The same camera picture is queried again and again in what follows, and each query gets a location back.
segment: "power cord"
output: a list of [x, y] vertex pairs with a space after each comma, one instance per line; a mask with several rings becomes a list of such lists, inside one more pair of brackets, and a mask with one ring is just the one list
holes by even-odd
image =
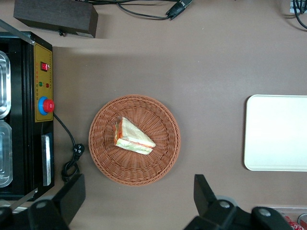
[[166, 19], [174, 19], [179, 14], [181, 14], [188, 5], [191, 4], [193, 0], [159, 0], [159, 1], [172, 1], [175, 2], [175, 5], [166, 13], [166, 17], [154, 16], [148, 14], [137, 13], [134, 11], [127, 10], [122, 6], [123, 3], [132, 2], [132, 1], [140, 1], [140, 0], [75, 0], [75, 1], [83, 1], [88, 2], [92, 5], [108, 5], [108, 4], [116, 4], [123, 11], [134, 14], [137, 16], [155, 19], [155, 20], [166, 20]]
[[[57, 121], [62, 125], [62, 127], [65, 129], [65, 131], [68, 133], [68, 135], [71, 138], [72, 141], [72, 151], [73, 151], [73, 156], [71, 161], [67, 162], [64, 164], [61, 175], [62, 175], [62, 180], [64, 182], [68, 182], [74, 175], [80, 174], [80, 169], [77, 165], [77, 161], [79, 158], [82, 156], [84, 153], [85, 147], [83, 144], [76, 144], [75, 139], [73, 138], [71, 132], [67, 129], [67, 127], [64, 125], [64, 123], [59, 119], [59, 117], [53, 113], [53, 116], [57, 119]], [[68, 174], [68, 170], [74, 167], [74, 171], [70, 174]]]
[[297, 21], [301, 24], [302, 27], [307, 29], [307, 26], [299, 18], [299, 14], [303, 14], [307, 10], [306, 1], [300, 0], [299, 2], [298, 0], [293, 0], [293, 10]]

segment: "black wire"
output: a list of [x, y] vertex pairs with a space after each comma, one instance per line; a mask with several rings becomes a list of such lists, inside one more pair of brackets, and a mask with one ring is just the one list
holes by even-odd
[[172, 1], [177, 2], [179, 0], [89, 0], [88, 3], [92, 5], [106, 5], [106, 4], [122, 4], [132, 1]]
[[[63, 126], [65, 131], [68, 133], [68, 135], [71, 138], [72, 145], [73, 145], [73, 156], [71, 161], [67, 162], [64, 164], [61, 175], [62, 175], [62, 180], [64, 182], [69, 181], [74, 175], [80, 173], [80, 169], [77, 165], [77, 161], [81, 157], [81, 155], [84, 152], [84, 145], [83, 144], [76, 144], [75, 139], [73, 138], [71, 132], [67, 129], [67, 127], [64, 125], [64, 123], [59, 119], [59, 117], [53, 113], [53, 116], [57, 119], [57, 121]], [[74, 167], [74, 171], [72, 173], [68, 174], [68, 170]]]
[[293, 9], [294, 9], [295, 17], [296, 17], [297, 21], [301, 24], [301, 26], [304, 27], [305, 29], [307, 29], [307, 26], [300, 20], [298, 12], [297, 12], [297, 8], [299, 9], [300, 14], [303, 14], [305, 12], [305, 10], [307, 8], [306, 2], [305, 2], [304, 7], [302, 5], [303, 5], [302, 0], [301, 0], [301, 4], [298, 3], [298, 0], [293, 0]]
[[133, 11], [130, 11], [130, 10], [127, 10], [126, 8], [122, 7], [120, 4], [118, 4], [118, 7], [120, 7], [122, 10], [128, 12], [128, 13], [131, 13], [131, 14], [134, 14], [134, 15], [138, 15], [138, 16], [141, 16], [141, 17], [147, 17], [147, 18], [153, 18], [153, 19], [158, 19], [158, 20], [166, 20], [166, 19], [169, 19], [170, 16], [167, 16], [167, 17], [160, 17], [160, 16], [154, 16], [154, 15], [148, 15], [148, 14], [142, 14], [142, 13], [136, 13], [136, 12], [133, 12]]
[[75, 142], [75, 139], [73, 138], [71, 132], [67, 129], [67, 127], [64, 125], [64, 123], [59, 119], [59, 117], [53, 113], [53, 116], [58, 120], [58, 122], [63, 126], [63, 128], [65, 129], [65, 131], [68, 133], [68, 135], [70, 136], [71, 138], [71, 141], [72, 141], [72, 145], [75, 146], [76, 145], [76, 142]]
[[[155, 16], [155, 15], [137, 13], [137, 12], [130, 11], [130, 10], [124, 8], [123, 6], [121, 6], [121, 4], [123, 4], [123, 3], [132, 2], [132, 1], [157, 1], [157, 0], [88, 0], [86, 2], [88, 2], [92, 5], [116, 4], [118, 7], [120, 7], [125, 12], [131, 13], [131, 14], [134, 14], [134, 15], [137, 15], [137, 16], [141, 16], [141, 17], [156, 19], [156, 20], [166, 20], [166, 19], [170, 18], [170, 16], [161, 17], [161, 16]], [[179, 0], [158, 0], [158, 1], [178, 2]]]

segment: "red switch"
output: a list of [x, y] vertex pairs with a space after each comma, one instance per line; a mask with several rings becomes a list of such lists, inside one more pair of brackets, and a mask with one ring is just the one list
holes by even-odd
[[49, 68], [50, 68], [50, 66], [48, 65], [48, 64], [46, 64], [46, 63], [44, 63], [44, 62], [41, 62], [40, 63], [40, 69], [42, 70], [42, 71], [48, 71], [49, 70]]
[[54, 110], [54, 103], [51, 99], [45, 99], [43, 102], [43, 108], [46, 113], [51, 113]]

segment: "bread slice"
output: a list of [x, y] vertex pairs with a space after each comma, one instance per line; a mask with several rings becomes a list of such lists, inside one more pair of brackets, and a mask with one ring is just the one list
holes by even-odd
[[148, 155], [156, 144], [127, 118], [122, 117], [115, 125], [116, 146]]

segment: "round woven basket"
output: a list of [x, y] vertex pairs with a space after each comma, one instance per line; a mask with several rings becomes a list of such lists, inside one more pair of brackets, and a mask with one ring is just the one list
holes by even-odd
[[[114, 145], [114, 125], [125, 117], [156, 146], [148, 155]], [[180, 149], [180, 132], [171, 112], [157, 100], [126, 95], [107, 103], [95, 116], [89, 149], [99, 170], [121, 184], [140, 186], [161, 179], [174, 165]]]

